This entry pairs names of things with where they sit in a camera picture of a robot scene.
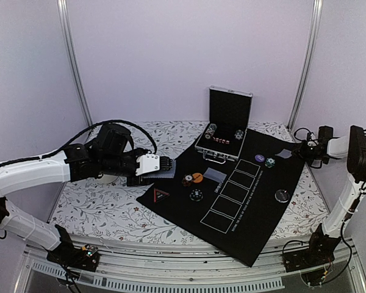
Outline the dealt blue card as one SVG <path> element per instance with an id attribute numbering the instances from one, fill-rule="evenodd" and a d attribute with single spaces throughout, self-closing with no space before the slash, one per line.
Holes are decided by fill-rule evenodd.
<path id="1" fill-rule="evenodd" d="M 289 159 L 290 157 L 293 156 L 293 152 L 291 150 L 288 150 L 288 149 L 283 149 L 278 154 L 275 154 L 275 156 L 281 157 L 283 159 Z"/>
<path id="2" fill-rule="evenodd" d="M 218 171 L 214 168 L 208 168 L 203 174 L 204 178 L 210 179 L 210 180 L 215 181 L 217 183 L 223 183 L 226 176 L 227 176 L 227 174 L 225 174 L 221 171 Z"/>

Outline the green blue chip stack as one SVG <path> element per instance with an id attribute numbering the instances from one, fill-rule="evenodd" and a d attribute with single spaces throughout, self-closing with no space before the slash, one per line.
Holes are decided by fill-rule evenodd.
<path id="1" fill-rule="evenodd" d="M 272 158 L 272 157 L 268 157 L 268 158 L 266 158 L 266 160 L 265 160 L 265 166 L 266 166 L 267 168 L 273 168 L 273 167 L 275 166 L 275 163 L 276 163 L 276 161 L 275 161 L 275 159 L 274 159 L 274 158 Z"/>

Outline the black white dealer button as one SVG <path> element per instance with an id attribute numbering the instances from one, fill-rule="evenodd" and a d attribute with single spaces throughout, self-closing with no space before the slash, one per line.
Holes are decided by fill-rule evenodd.
<path id="1" fill-rule="evenodd" d="M 279 189 L 275 192 L 275 199 L 280 203 L 287 203 L 290 200 L 290 195 L 286 190 Z"/>

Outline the purple small blind button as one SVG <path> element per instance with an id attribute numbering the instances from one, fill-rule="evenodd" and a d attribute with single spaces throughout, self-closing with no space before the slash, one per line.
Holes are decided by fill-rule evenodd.
<path id="1" fill-rule="evenodd" d="M 263 156 L 263 155 L 261 155 L 261 154 L 257 154 L 257 155 L 255 155 L 255 160 L 257 161 L 257 162 L 264 162 L 265 161 L 265 157 Z"/>

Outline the blue playing card deck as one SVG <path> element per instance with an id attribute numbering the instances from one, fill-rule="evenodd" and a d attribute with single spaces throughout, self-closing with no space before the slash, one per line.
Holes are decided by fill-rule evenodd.
<path id="1" fill-rule="evenodd" d="M 157 172 L 147 173 L 142 175 L 144 178 L 162 178 L 162 179 L 171 179 L 174 178 L 176 170 L 171 168 L 170 170 L 159 170 Z"/>

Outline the orange black chip stack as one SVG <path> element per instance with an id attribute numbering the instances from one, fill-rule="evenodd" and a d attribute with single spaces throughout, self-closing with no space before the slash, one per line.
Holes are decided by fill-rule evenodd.
<path id="1" fill-rule="evenodd" d="M 192 175 L 185 175 L 182 179 L 182 185 L 184 187 L 189 187 L 193 183 L 193 176 Z"/>

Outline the orange big blind button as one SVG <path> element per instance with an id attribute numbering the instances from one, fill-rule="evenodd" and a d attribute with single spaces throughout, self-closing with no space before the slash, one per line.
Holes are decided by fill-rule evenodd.
<path id="1" fill-rule="evenodd" d="M 192 175 L 192 177 L 193 177 L 193 182 L 196 183 L 196 184 L 201 183 L 203 181 L 203 178 L 204 178 L 201 173 L 194 173 Z"/>

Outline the black and green chip stack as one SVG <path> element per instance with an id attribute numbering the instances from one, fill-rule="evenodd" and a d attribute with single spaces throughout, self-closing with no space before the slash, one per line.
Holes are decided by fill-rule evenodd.
<path id="1" fill-rule="evenodd" d="M 201 201 L 204 196 L 200 189 L 194 189 L 190 192 L 189 197 L 191 200 L 198 202 L 198 201 Z"/>

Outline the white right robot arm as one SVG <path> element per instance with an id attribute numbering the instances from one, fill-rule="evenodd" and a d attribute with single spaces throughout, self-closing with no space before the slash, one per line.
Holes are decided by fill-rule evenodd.
<path id="1" fill-rule="evenodd" d="M 347 136 L 334 137 L 330 126 L 321 126 L 318 136 L 307 131 L 306 137 L 294 137 L 301 142 L 296 154 L 309 167 L 320 169 L 332 160 L 346 159 L 347 179 L 345 187 L 337 203 L 316 231 L 311 235 L 309 248 L 303 253 L 303 261 L 308 266 L 316 266 L 327 255 L 331 255 L 340 241 L 343 240 L 344 230 L 357 212 L 357 207 L 366 195 L 366 129 L 352 125 Z"/>

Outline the green blue black chip row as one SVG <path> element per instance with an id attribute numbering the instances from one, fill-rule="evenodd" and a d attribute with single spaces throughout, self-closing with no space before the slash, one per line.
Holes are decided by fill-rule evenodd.
<path id="1" fill-rule="evenodd" d="M 243 137 L 244 137 L 244 134 L 245 134 L 245 132 L 244 132 L 244 131 L 242 131 L 241 129 L 238 129 L 238 130 L 236 130 L 236 132 L 235 132 L 235 134 L 234 134 L 234 138 L 235 138 L 236 140 L 242 140 L 242 139 L 243 139 Z"/>

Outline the red dice row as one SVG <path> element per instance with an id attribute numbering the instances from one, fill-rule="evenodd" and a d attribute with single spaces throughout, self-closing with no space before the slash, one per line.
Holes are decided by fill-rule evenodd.
<path id="1" fill-rule="evenodd" d="M 213 137 L 212 140 L 216 143 L 221 143 L 221 144 L 226 144 L 226 145 L 230 144 L 229 140 L 221 139 L 221 138 L 218 138 L 218 137 Z"/>

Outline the black poker table mat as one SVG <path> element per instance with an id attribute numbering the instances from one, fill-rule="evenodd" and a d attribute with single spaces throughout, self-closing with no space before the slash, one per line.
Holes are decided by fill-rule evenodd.
<path id="1" fill-rule="evenodd" d="M 283 149 L 293 152 L 289 159 L 275 156 Z M 297 143 L 248 130 L 237 162 L 216 164 L 205 161 L 194 146 L 188 147 L 176 159 L 172 179 L 157 180 L 138 202 L 165 220 L 210 243 L 227 255 L 252 266 L 268 242 L 287 209 L 298 185 L 304 161 L 296 154 Z M 272 157 L 276 163 L 267 168 L 255 155 Z M 182 185 L 185 175 L 214 168 L 227 174 L 223 183 L 203 178 L 201 183 Z M 158 203 L 153 201 L 154 188 L 170 196 Z M 195 202 L 190 192 L 200 189 L 203 199 Z M 286 190 L 287 203 L 275 199 L 275 192 Z"/>

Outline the front aluminium rail base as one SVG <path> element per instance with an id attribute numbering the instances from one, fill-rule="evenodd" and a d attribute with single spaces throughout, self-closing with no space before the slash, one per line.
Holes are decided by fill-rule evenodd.
<path id="1" fill-rule="evenodd" d="M 65 271 L 46 260 L 34 244 L 26 246 L 15 292 L 366 292 L 366 276 L 351 239 L 335 250 L 326 283 L 311 286 L 308 273 L 320 267 L 288 272 L 282 256 L 305 248 L 307 238 L 267 242 L 252 267 L 205 243 L 147 244 L 74 236 L 76 245 L 99 248 L 96 272 Z"/>

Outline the right aluminium frame post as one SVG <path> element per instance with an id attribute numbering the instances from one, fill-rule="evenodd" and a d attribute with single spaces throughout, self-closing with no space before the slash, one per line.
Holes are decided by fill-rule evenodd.
<path id="1" fill-rule="evenodd" d="M 310 67 L 312 65 L 315 45 L 317 42 L 317 36 L 318 36 L 319 29 L 320 29 L 320 19 L 321 19 L 322 8 L 323 8 L 322 0 L 313 1 L 312 17 L 311 17 L 310 28 L 309 28 L 309 36 L 307 39 L 306 52 L 305 52 L 303 67 L 302 67 L 302 71 L 301 71 L 301 75 L 300 75 L 300 81 L 297 86 L 292 110 L 291 110 L 291 113 L 289 116 L 289 120 L 287 122 L 287 128 L 289 130 L 292 130 L 295 127 L 296 121 L 298 118 L 298 114 L 300 112 L 301 105 L 303 102 L 304 92 L 305 92 L 307 81 L 309 78 Z"/>

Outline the left aluminium frame post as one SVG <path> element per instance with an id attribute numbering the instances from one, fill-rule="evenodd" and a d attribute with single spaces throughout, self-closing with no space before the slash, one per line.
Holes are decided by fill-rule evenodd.
<path id="1" fill-rule="evenodd" d="M 93 124 L 90 108 L 85 96 L 84 87 L 81 80 L 81 74 L 77 64 L 76 52 L 74 48 L 73 36 L 71 33 L 70 18 L 68 11 L 68 3 L 66 0 L 57 0 L 57 8 L 59 13 L 59 21 L 63 34 L 63 40 L 68 56 L 71 75 L 73 77 L 74 86 L 79 100 L 80 108 L 84 116 L 87 126 Z"/>

